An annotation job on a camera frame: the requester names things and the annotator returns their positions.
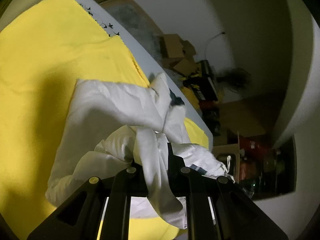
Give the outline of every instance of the red object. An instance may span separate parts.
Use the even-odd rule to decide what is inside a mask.
[[[199,100],[201,110],[211,110],[218,107],[218,105],[219,104],[216,101]]]
[[[257,166],[255,162],[248,163],[240,161],[239,181],[244,179],[254,179],[258,176]]]
[[[239,144],[240,149],[244,149],[247,155],[259,161],[263,161],[263,158],[270,151],[268,147],[264,147],[261,143],[243,136],[239,136]]]

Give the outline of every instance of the bed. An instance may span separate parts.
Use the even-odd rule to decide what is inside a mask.
[[[129,48],[139,66],[150,80],[159,72],[163,72],[161,66],[150,56],[150,54],[127,32],[108,12],[105,11],[94,0],[76,0],[87,12],[90,14],[97,23],[110,35],[120,35],[124,44]],[[213,136],[209,128],[205,125],[199,114],[186,99],[180,89],[168,77],[169,88],[177,97],[181,97],[186,104],[187,114],[186,117],[195,122],[207,135],[209,140],[209,149],[212,149]]]
[[[0,58],[0,213],[26,239],[55,210],[44,192],[76,79],[147,87],[162,69],[92,0],[34,5],[0,32]],[[200,116],[169,78],[168,83],[193,121],[187,122],[189,135],[205,137],[207,144],[208,137],[211,147],[212,134]],[[144,220],[148,230],[140,230],[141,223],[130,221],[131,240],[172,239],[178,231],[160,218]]]

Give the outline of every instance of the white fabric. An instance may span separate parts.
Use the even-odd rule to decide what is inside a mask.
[[[168,183],[167,142],[186,166],[201,167],[206,176],[223,175],[226,169],[207,149],[190,143],[183,123],[185,107],[170,103],[164,74],[150,88],[78,81],[48,181],[47,199],[59,206],[90,177],[115,176],[134,159],[143,166],[149,201],[133,197],[130,216],[159,215],[185,228],[185,199],[175,198]]]

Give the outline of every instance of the brown cardboard box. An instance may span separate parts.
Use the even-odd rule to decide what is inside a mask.
[[[162,66],[167,69],[173,69],[175,65],[177,65],[181,60],[183,60],[183,57],[174,57],[174,58],[163,58],[162,59]]]
[[[169,58],[184,57],[181,38],[177,34],[164,34],[164,45]]]
[[[183,41],[180,40],[182,46],[183,46],[183,51],[184,54],[194,56],[196,54],[195,48],[192,46],[192,44],[189,41]]]
[[[188,77],[192,73],[196,72],[198,68],[197,68],[196,64],[194,64],[194,63],[190,62],[189,60],[187,60],[186,58],[184,58],[177,65],[175,65],[173,67],[173,69],[176,72]]]
[[[197,71],[198,67],[193,59],[196,50],[189,41],[182,40],[177,34],[164,34],[160,43],[161,51],[165,55],[162,59],[164,68],[186,77]]]

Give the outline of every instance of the yellow bedsheet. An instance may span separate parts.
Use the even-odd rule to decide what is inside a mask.
[[[120,37],[74,0],[43,0],[0,33],[0,212],[20,239],[55,209],[44,192],[77,78],[149,85]],[[208,146],[185,124],[192,142]],[[129,231],[172,239],[178,229],[157,218],[131,220]]]

